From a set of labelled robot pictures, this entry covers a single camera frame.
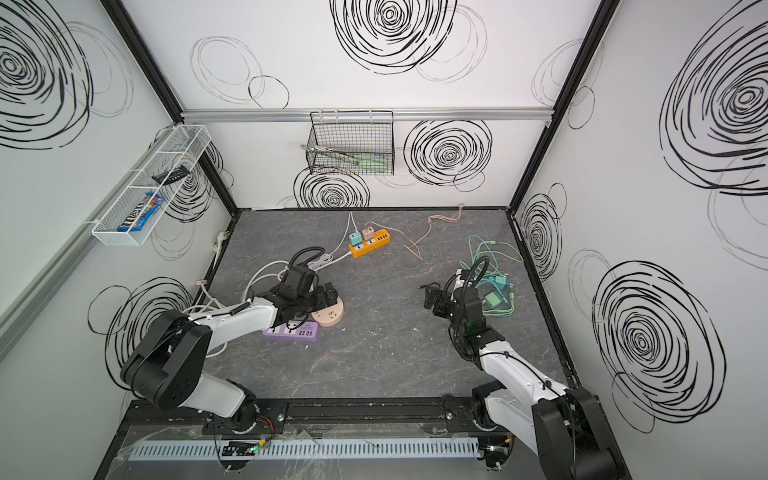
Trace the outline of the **blue candy pack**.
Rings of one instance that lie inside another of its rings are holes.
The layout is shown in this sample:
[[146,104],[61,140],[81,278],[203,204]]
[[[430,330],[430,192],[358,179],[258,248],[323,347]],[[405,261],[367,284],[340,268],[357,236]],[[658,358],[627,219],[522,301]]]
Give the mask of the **blue candy pack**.
[[145,193],[139,203],[118,226],[118,232],[141,231],[150,218],[163,206],[165,199],[157,193]]

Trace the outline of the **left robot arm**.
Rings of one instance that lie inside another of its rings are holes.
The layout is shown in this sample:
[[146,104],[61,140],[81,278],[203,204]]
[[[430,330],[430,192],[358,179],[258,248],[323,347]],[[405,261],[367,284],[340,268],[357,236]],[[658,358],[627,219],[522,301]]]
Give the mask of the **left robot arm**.
[[120,371],[130,391],[160,410],[190,408],[210,414],[237,434],[262,415],[244,386],[204,372],[209,352],[237,338],[285,325],[337,305],[338,291],[319,282],[305,265],[291,265],[284,279],[250,299],[209,313],[161,313]]

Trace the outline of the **teal charger with white cable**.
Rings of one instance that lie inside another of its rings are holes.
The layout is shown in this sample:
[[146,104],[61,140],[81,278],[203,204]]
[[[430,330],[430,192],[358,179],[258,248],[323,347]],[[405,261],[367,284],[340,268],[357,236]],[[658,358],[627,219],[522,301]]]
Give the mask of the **teal charger with white cable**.
[[343,247],[349,244],[350,236],[358,231],[358,226],[352,212],[348,213],[348,219],[342,239],[338,245],[330,252],[322,254],[317,260],[308,262],[308,267],[314,271],[320,271],[336,262],[343,259],[346,253],[342,253]]

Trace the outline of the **orange power strip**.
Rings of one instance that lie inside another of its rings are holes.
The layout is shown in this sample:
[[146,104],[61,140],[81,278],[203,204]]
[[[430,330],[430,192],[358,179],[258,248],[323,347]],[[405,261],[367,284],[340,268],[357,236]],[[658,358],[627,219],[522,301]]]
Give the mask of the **orange power strip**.
[[350,236],[349,253],[357,259],[387,245],[390,240],[390,233],[384,228],[375,230],[375,236],[370,241],[365,241],[361,232],[355,232]]

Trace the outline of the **pink charger plug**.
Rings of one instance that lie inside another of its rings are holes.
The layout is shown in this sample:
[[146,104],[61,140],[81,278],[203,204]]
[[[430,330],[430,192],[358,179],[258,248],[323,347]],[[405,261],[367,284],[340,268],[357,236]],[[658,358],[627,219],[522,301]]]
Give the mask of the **pink charger plug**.
[[374,228],[373,228],[373,227],[366,227],[366,228],[364,228],[364,229],[361,231],[361,233],[362,233],[362,237],[363,237],[363,239],[364,239],[365,241],[370,241],[370,240],[372,240],[372,239],[374,238],[374,236],[375,236],[375,230],[374,230]]

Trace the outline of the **round pink power strip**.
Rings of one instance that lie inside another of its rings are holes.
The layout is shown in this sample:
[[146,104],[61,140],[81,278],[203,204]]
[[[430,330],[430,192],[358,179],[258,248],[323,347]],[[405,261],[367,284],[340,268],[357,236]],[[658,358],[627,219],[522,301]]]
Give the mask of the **round pink power strip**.
[[338,324],[344,316],[344,302],[341,298],[334,305],[311,313],[311,317],[320,327],[328,328]]

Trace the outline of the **purple power strip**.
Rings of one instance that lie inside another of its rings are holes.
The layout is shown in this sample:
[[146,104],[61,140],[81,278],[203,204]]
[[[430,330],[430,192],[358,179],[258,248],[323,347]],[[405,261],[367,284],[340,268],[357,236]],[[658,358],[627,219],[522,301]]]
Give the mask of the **purple power strip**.
[[314,321],[301,323],[292,321],[277,327],[273,327],[262,332],[262,335],[270,340],[286,340],[315,342],[318,335],[319,326]]

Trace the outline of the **metal tongs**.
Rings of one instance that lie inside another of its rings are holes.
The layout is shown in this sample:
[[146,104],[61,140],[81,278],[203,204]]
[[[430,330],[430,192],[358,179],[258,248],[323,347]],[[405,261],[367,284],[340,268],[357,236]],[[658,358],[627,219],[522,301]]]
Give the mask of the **metal tongs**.
[[300,147],[307,153],[325,155],[326,157],[334,158],[352,165],[359,164],[359,160],[356,157],[345,154],[341,151],[333,150],[323,146],[310,146],[307,144],[301,144]]

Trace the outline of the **aluminium wall rail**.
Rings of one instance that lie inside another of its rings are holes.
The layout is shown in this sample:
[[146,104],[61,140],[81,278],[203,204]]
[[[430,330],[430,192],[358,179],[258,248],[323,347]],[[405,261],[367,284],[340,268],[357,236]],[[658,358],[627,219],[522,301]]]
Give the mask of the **aluminium wall rail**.
[[1,361],[5,360],[51,299],[89,254],[96,242],[91,233],[93,225],[98,223],[108,208],[123,194],[135,175],[144,168],[154,151],[171,136],[171,133],[178,126],[180,123],[171,123],[159,130],[157,139],[150,144],[135,165],[112,188],[95,210],[87,216],[86,220],[76,228],[64,245],[1,314]]
[[373,107],[373,108],[240,108],[185,110],[181,117],[196,123],[255,123],[304,122],[313,116],[317,120],[341,121],[361,119],[363,122],[392,119],[395,121],[425,120],[490,120],[490,121],[548,121],[551,107]]

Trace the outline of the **aluminium wall rail left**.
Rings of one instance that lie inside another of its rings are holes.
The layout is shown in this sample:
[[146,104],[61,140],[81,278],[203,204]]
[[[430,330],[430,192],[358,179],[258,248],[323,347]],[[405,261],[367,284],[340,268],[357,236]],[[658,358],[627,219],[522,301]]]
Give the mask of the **aluminium wall rail left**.
[[180,123],[171,123],[159,130],[157,139],[150,144],[135,165],[112,188],[95,210],[87,216],[86,220],[76,228],[64,245],[1,314],[1,361],[5,360],[51,299],[89,254],[96,242],[91,233],[93,225],[98,223],[108,208],[123,194],[135,175],[144,168],[154,151],[171,136],[171,133],[178,126]]

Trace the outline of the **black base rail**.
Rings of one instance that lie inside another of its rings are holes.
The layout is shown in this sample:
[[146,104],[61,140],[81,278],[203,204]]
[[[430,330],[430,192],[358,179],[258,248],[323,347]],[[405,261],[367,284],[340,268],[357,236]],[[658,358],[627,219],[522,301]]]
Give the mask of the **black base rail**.
[[[524,427],[502,422],[491,411],[491,399],[471,397],[399,397],[357,399],[260,399],[257,413],[241,420],[223,419],[190,408],[161,411],[146,401],[135,400],[124,414],[121,426],[180,424],[202,425],[208,434],[256,436],[281,434],[295,425],[400,424],[415,423],[445,429],[450,433],[480,435],[511,433],[520,439]],[[583,388],[570,390],[559,400],[540,400],[525,407],[532,414],[523,426],[540,424],[551,433],[596,433],[607,426],[599,401]]]

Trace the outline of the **aluminium wall rail back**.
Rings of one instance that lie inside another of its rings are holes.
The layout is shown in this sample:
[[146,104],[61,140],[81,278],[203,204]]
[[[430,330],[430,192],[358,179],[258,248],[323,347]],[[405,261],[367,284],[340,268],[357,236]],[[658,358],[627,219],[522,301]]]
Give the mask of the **aluminium wall rail back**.
[[425,120],[490,120],[490,121],[548,121],[551,107],[373,107],[373,108],[240,108],[185,110],[181,117],[196,123],[255,123],[304,122],[313,116],[317,120],[341,121],[361,119],[363,122],[392,119],[395,121]]

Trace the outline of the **green plug adapter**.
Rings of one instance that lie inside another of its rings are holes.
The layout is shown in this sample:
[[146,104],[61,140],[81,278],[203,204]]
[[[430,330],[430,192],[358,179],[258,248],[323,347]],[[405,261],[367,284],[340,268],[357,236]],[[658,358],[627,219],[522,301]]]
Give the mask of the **green plug adapter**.
[[503,296],[499,295],[497,292],[490,292],[483,299],[484,308],[487,310],[496,309],[503,303],[504,303]]

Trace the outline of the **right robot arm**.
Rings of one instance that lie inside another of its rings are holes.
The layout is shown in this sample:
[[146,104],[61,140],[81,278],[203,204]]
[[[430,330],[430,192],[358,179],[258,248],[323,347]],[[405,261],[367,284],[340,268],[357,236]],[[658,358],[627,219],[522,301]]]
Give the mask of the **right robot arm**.
[[522,441],[548,479],[628,479],[599,398],[552,380],[486,323],[477,289],[425,285],[424,307],[450,322],[449,339],[494,380],[473,390],[475,422]]

